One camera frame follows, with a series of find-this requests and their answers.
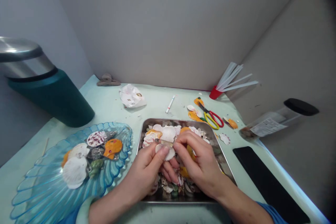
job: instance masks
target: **label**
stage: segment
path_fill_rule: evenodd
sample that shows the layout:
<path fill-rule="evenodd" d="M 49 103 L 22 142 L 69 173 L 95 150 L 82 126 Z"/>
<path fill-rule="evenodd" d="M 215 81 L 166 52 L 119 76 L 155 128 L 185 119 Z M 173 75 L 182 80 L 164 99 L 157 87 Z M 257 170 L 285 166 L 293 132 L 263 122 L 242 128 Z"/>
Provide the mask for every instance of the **label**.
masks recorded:
<path fill-rule="evenodd" d="M 250 130 L 257 136 L 264 137 L 266 135 L 272 134 L 284 128 L 287 128 L 287 126 L 277 123 L 272 118 L 267 118 L 266 120 L 252 127 Z"/>

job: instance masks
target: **scissors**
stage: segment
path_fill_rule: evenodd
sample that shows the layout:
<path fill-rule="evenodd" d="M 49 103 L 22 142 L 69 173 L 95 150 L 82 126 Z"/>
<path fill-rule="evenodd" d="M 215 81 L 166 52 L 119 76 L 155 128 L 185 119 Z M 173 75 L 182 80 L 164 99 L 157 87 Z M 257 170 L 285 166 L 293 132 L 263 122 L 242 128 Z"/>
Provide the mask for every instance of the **scissors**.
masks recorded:
<path fill-rule="evenodd" d="M 216 115 L 214 112 L 207 110 L 200 102 L 198 102 L 198 106 L 204 111 L 204 118 L 206 119 L 206 121 L 208 122 L 208 124 L 210 125 L 211 128 L 215 129 L 215 130 L 219 130 L 219 128 L 223 128 L 224 127 L 224 122 L 223 120 Z M 217 120 L 215 119 L 215 117 L 217 117 L 219 119 L 219 121 L 221 122 L 221 124 L 219 124 L 217 122 Z M 208 119 L 210 119 L 210 121 L 215 125 L 212 126 L 210 124 L 210 122 L 208 121 Z"/>

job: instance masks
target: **red plastic cup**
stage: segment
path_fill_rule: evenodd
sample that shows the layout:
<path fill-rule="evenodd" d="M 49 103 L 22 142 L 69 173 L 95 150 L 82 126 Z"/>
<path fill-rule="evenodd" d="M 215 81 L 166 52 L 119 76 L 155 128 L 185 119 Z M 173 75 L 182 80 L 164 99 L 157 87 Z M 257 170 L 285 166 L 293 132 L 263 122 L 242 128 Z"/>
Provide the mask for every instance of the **red plastic cup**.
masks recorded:
<path fill-rule="evenodd" d="M 213 100 L 216 100 L 223 92 L 219 92 L 218 90 L 216 90 L 217 86 L 214 86 L 209 97 Z"/>

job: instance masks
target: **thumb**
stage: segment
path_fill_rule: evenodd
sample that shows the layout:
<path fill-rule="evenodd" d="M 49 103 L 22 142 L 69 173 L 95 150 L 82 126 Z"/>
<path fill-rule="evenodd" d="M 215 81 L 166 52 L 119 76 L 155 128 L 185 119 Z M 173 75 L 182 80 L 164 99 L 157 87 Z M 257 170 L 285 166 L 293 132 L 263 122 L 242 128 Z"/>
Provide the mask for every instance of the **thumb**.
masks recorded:
<path fill-rule="evenodd" d="M 182 159 L 182 162 L 184 163 L 189 173 L 199 169 L 199 166 L 192 160 L 189 152 L 182 144 L 175 142 L 173 147 L 175 151 L 177 152 L 177 154 Z"/>
<path fill-rule="evenodd" d="M 158 173 L 162 163 L 165 161 L 165 158 L 169 152 L 169 147 L 165 146 L 161 148 L 153 157 L 151 163 L 148 167 L 154 172 Z"/>

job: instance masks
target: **white marker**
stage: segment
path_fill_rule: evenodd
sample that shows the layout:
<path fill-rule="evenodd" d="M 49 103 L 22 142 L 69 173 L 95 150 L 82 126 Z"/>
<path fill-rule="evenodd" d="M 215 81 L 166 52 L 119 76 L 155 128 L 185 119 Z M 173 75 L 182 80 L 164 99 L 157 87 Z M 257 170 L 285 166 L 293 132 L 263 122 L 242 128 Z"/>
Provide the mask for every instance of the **white marker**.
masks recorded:
<path fill-rule="evenodd" d="M 170 106 L 173 104 L 174 99 L 175 99 L 175 96 L 173 96 L 172 100 L 170 101 L 170 103 L 169 103 L 169 105 L 168 105 L 168 108 L 167 108 L 167 110 L 166 110 L 166 113 L 167 113 L 167 114 L 168 114 L 168 112 L 169 112 Z"/>

